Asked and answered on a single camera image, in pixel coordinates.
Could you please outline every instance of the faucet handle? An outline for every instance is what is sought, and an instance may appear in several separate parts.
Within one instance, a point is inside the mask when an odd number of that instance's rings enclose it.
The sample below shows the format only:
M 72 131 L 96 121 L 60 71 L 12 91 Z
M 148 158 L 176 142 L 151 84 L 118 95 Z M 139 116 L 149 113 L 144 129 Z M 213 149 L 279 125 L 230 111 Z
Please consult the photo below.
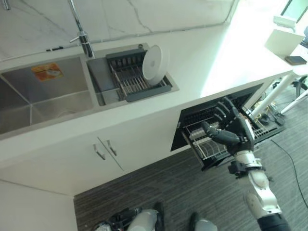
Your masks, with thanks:
M 77 36 L 76 38 L 71 39 L 69 42 L 75 42 L 78 39 L 79 39 L 79 36 Z

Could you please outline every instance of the robot finger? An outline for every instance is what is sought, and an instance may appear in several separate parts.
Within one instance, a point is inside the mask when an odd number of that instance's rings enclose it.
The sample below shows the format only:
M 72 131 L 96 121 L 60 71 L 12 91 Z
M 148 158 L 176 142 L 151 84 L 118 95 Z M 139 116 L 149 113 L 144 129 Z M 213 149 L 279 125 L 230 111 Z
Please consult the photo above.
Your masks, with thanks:
M 219 107 L 215 107 L 215 112 L 219 115 L 222 119 L 225 119 L 227 115 L 221 110 Z
M 223 110 L 225 112 L 225 114 L 230 113 L 230 110 L 222 102 L 218 102 L 217 107 L 219 107 L 221 110 Z
M 214 113 L 214 116 L 217 119 L 217 121 L 219 122 L 219 124 L 221 124 L 223 119 L 219 115 L 217 115 L 216 113 Z
M 232 101 L 229 100 L 227 97 L 223 97 L 223 103 L 230 110 L 235 107 L 234 104 L 232 103 Z

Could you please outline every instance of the gray carpet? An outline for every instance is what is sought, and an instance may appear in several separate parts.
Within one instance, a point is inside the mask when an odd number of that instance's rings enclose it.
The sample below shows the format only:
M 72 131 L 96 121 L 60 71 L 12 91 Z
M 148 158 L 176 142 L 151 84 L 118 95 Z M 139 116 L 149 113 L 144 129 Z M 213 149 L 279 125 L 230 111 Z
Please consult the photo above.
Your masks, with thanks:
M 276 100 L 284 108 L 295 98 L 288 87 Z M 287 129 L 272 137 L 296 164 L 298 179 L 308 201 L 308 102 L 286 113 Z M 271 140 L 258 144 L 270 183 L 292 230 L 308 230 L 308 210 L 300 196 L 290 158 Z M 257 231 L 257 222 L 243 202 L 243 194 L 228 165 L 200 171 L 191 150 L 146 166 L 75 197 L 79 231 L 89 231 L 98 221 L 126 207 L 151 208 L 156 201 L 165 207 L 166 230 L 186 231 L 193 211 L 214 222 L 220 231 Z

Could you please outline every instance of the sticker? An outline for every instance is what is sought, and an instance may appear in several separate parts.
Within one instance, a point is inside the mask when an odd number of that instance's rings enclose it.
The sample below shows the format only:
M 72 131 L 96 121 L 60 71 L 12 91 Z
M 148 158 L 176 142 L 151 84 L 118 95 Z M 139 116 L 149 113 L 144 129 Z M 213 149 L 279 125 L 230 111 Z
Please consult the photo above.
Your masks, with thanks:
M 56 63 L 44 64 L 40 66 L 34 66 L 31 71 L 35 77 L 40 81 L 51 80 L 59 77 L 63 77 L 62 71 Z

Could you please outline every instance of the metal rack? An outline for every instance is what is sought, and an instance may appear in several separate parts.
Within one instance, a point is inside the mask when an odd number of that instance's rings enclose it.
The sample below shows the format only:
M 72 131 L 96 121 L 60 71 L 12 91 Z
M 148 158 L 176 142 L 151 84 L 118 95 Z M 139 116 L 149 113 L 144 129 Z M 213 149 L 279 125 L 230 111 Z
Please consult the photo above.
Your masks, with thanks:
M 145 54 L 145 50 L 135 49 L 106 56 L 111 75 L 123 93 L 121 97 L 127 102 L 171 91 L 166 76 L 155 86 L 148 84 L 142 73 Z
M 138 65 L 122 68 L 118 71 L 115 71 L 112 65 L 110 65 L 110 69 L 120 88 L 122 89 L 125 97 L 132 93 L 138 93 L 145 90 L 155 89 L 157 87 L 167 86 L 167 83 L 164 79 L 160 81 L 158 85 L 150 86 L 143 77 L 142 67 Z
M 203 160 L 209 159 L 211 157 L 221 159 L 230 155 L 224 145 L 212 141 L 209 137 L 205 135 L 202 128 L 190 130 L 190 127 L 193 127 L 193 125 L 186 127 L 186 130 L 189 133 L 189 138 L 192 141 L 194 147 L 196 148 L 199 156 Z M 269 130 L 262 124 L 260 127 L 256 128 L 252 126 L 252 129 L 254 131 L 256 141 L 260 138 L 263 138 L 264 135 L 269 133 Z

